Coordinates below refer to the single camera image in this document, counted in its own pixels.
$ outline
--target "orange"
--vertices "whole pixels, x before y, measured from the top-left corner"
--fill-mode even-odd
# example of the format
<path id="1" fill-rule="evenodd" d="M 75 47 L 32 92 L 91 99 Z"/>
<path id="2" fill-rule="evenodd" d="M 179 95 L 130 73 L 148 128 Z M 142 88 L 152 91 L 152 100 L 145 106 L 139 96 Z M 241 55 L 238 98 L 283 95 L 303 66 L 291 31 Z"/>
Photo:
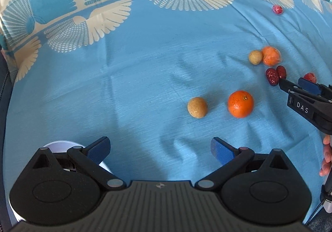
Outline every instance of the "orange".
<path id="1" fill-rule="evenodd" d="M 263 63 L 267 66 L 274 66 L 281 62 L 280 52 L 271 46 L 264 47 L 262 49 Z"/>
<path id="2" fill-rule="evenodd" d="M 244 118 L 254 109 L 254 99 L 246 91 L 236 91 L 228 99 L 228 111 L 235 118 Z"/>

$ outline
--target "patterned fabric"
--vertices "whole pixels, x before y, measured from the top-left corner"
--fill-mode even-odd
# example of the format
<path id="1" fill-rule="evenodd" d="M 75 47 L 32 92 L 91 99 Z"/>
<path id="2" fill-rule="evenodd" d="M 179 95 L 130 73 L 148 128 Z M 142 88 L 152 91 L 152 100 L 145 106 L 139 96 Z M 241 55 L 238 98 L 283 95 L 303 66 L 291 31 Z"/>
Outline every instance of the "patterned fabric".
<path id="1" fill-rule="evenodd" d="M 283 6 L 281 16 L 271 11 Z M 282 148 L 319 202 L 319 131 L 287 108 L 248 53 L 277 47 L 288 78 L 332 82 L 330 0 L 0 0 L 0 44 L 15 81 L 4 145 L 6 195 L 36 149 L 106 135 L 120 178 L 195 182 L 220 164 L 210 141 Z M 245 119 L 227 112 L 254 96 Z M 208 115 L 186 111 L 202 96 Z"/>

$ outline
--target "metal screw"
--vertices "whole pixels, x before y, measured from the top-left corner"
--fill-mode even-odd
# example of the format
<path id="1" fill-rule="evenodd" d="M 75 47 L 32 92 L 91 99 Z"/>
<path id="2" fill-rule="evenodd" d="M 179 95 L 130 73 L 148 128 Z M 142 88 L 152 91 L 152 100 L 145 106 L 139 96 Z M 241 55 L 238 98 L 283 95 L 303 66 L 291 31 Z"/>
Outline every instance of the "metal screw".
<path id="1" fill-rule="evenodd" d="M 215 183 L 210 180 L 201 180 L 198 182 L 198 186 L 202 188 L 211 188 Z"/>
<path id="2" fill-rule="evenodd" d="M 120 180 L 120 179 L 111 179 L 107 182 L 107 185 L 109 187 L 113 187 L 113 188 L 116 188 L 116 187 L 120 187 L 123 185 L 123 181 Z"/>

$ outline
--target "dark red dried fruit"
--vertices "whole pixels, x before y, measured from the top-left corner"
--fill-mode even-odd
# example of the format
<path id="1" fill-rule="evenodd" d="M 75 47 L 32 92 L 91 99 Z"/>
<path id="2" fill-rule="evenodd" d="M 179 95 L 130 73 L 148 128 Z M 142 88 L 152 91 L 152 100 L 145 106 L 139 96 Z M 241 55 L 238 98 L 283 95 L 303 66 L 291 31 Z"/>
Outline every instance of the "dark red dried fruit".
<path id="1" fill-rule="evenodd" d="M 272 86 L 277 86 L 279 83 L 279 75 L 278 72 L 274 68 L 268 68 L 265 72 L 266 77 L 269 81 L 269 83 Z"/>
<path id="2" fill-rule="evenodd" d="M 282 65 L 279 65 L 277 67 L 277 73 L 278 73 L 280 79 L 286 79 L 287 78 L 286 69 Z"/>
<path id="3" fill-rule="evenodd" d="M 313 83 L 317 82 L 317 78 L 316 78 L 316 76 L 315 76 L 314 73 L 305 74 L 303 78 L 306 79 L 306 80 L 308 80 L 308 81 L 311 81 Z"/>

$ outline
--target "pink candy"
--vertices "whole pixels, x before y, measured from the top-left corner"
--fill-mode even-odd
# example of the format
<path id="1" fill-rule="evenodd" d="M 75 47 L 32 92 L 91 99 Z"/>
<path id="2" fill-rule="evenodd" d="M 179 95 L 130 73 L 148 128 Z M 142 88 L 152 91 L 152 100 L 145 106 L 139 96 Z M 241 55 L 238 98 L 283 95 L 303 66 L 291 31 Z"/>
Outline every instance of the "pink candy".
<path id="1" fill-rule="evenodd" d="M 279 5 L 274 5 L 272 10 L 275 14 L 280 15 L 283 12 L 283 8 Z"/>

